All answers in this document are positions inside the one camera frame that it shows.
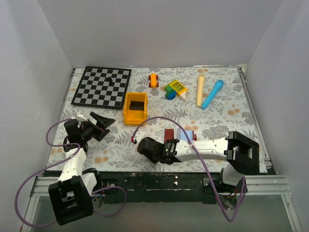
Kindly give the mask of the red leather card holder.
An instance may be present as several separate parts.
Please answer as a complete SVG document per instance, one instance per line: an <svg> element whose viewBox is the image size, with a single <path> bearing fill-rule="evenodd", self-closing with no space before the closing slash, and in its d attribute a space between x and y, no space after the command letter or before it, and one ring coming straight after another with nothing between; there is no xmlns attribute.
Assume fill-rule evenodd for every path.
<svg viewBox="0 0 309 232"><path fill-rule="evenodd" d="M174 139L187 141L185 134L187 134L190 141L197 140L197 135L193 130L184 130L184 131L185 132L183 132L183 130L180 128L177 128L176 132L174 131L174 129L165 129L164 142L166 142L167 140L174 140Z"/></svg>

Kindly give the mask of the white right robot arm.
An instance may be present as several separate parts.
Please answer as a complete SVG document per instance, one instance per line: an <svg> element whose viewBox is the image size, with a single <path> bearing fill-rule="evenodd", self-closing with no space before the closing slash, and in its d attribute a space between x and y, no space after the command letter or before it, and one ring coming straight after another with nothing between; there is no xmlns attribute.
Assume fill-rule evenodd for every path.
<svg viewBox="0 0 309 232"><path fill-rule="evenodd" d="M220 192L236 189L245 175L260 174L259 144L237 131L231 131L227 137L217 140L193 140L191 145L186 139L169 139L160 143L146 137L143 132L138 132L131 141L138 145L137 151L154 164L171 165L199 159L194 147L203 160L228 162L228 166L221 169L220 176L213 180Z"/></svg>

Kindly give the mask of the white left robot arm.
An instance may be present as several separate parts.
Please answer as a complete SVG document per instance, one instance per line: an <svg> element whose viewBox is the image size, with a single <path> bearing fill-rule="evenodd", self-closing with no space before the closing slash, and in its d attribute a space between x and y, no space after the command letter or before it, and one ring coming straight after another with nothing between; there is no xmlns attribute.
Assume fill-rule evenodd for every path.
<svg viewBox="0 0 309 232"><path fill-rule="evenodd" d="M63 149L68 161L58 180L48 188L50 200L59 225L85 218L93 214L91 193L102 190L103 182L95 168L84 170L87 158L88 141L101 141L110 130L115 119L100 116L94 112L91 122L82 115L68 119L64 123L67 136Z"/></svg>

